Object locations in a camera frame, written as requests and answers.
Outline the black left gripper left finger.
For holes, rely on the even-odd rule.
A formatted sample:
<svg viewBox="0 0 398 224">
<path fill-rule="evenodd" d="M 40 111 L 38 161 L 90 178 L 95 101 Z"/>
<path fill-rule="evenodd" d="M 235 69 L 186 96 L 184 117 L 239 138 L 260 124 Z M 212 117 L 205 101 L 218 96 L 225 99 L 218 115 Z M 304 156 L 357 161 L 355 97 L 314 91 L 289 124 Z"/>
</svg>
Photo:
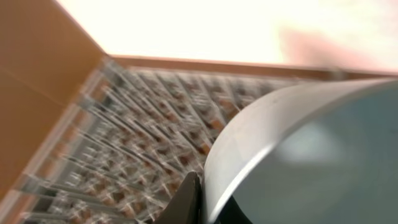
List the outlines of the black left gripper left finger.
<svg viewBox="0 0 398 224">
<path fill-rule="evenodd" d="M 189 172 L 154 224 L 198 224 L 200 207 L 200 178 L 196 172 Z"/>
</svg>

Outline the blue bowl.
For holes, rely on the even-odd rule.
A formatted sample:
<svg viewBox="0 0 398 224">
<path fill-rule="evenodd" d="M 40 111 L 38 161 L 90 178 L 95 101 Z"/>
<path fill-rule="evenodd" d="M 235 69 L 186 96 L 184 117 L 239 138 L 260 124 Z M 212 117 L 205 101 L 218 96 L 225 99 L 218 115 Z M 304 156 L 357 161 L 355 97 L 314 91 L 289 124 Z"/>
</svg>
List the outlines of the blue bowl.
<svg viewBox="0 0 398 224">
<path fill-rule="evenodd" d="M 241 110 L 205 162 L 203 221 L 396 223 L 397 80 L 308 83 Z"/>
</svg>

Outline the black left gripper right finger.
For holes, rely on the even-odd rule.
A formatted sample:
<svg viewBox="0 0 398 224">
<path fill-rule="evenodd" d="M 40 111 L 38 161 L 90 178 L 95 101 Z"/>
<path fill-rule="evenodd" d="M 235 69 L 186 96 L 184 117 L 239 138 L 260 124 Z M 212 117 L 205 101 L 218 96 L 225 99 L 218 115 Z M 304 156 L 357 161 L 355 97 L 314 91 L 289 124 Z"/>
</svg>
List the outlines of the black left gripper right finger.
<svg viewBox="0 0 398 224">
<path fill-rule="evenodd" d="M 250 219 L 240 209 L 234 197 L 231 196 L 218 216 L 221 224 L 252 224 Z"/>
</svg>

